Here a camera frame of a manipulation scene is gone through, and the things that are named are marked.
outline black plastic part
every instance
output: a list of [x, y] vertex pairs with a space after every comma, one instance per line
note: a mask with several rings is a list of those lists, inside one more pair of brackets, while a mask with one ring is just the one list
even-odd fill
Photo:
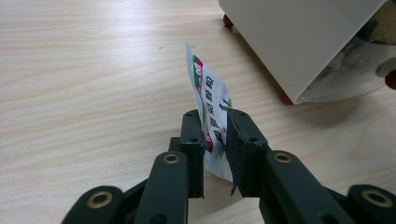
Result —
[[347, 211], [358, 223], [396, 223], [396, 196], [371, 185], [358, 185], [349, 189]]
[[137, 206], [139, 206], [146, 183], [147, 179], [124, 192], [123, 214], [126, 215], [125, 223], [134, 222]]
[[159, 155], [152, 166], [134, 224], [187, 223], [187, 157], [177, 151]]
[[204, 197], [205, 151], [198, 110], [192, 110], [183, 115], [179, 149], [187, 156], [189, 163], [189, 197]]
[[122, 191], [101, 186], [84, 193], [64, 218], [63, 224], [123, 223]]
[[285, 151], [265, 156], [263, 178], [288, 219], [288, 223], [355, 223], [301, 161]]
[[271, 151], [268, 142], [250, 116], [240, 110], [227, 113], [226, 156], [233, 173], [233, 185], [243, 197], [261, 195], [261, 159]]

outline wooden table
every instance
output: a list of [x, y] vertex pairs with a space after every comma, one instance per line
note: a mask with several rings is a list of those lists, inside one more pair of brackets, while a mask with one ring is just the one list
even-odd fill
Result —
[[[0, 3], [0, 220], [60, 223], [88, 189], [127, 190], [196, 108], [185, 41], [228, 85], [272, 149], [325, 186], [396, 193], [396, 97], [384, 88], [331, 104], [283, 105], [281, 89], [217, 1]], [[205, 173], [190, 223], [262, 223], [257, 199]]]

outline red object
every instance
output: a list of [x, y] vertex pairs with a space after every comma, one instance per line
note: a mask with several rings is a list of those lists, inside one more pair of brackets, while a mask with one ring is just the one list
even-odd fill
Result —
[[391, 71], [386, 77], [385, 77], [385, 83], [387, 84], [388, 87], [390, 87], [393, 90], [396, 90], [396, 70]]
[[285, 92], [282, 92], [280, 99], [282, 100], [283, 104], [285, 104], [285, 105], [294, 105], [294, 103], [291, 101], [291, 99]]
[[227, 28], [233, 27], [233, 23], [230, 21], [230, 18], [228, 18], [228, 16], [226, 14], [224, 14], [223, 22], [224, 22], [225, 27], [227, 27]]

